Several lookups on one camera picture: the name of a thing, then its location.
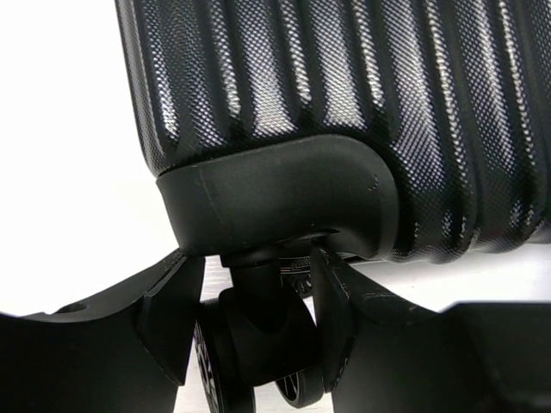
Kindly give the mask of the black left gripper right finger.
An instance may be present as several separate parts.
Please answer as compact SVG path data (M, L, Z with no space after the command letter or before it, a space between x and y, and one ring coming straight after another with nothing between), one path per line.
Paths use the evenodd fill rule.
M550 306L436 312L311 251L325 389L336 412L547 412Z

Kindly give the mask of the black suitcase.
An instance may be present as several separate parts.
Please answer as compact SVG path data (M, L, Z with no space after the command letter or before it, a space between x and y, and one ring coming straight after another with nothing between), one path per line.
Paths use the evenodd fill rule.
M179 250L232 274L192 336L210 411L330 394L316 245L353 268L549 242L549 2L115 7Z

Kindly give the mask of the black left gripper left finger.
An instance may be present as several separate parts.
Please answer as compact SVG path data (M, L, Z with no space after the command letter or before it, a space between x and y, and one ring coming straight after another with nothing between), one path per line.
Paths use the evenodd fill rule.
M2 411L173 411L204 269L176 250L52 314L2 315Z

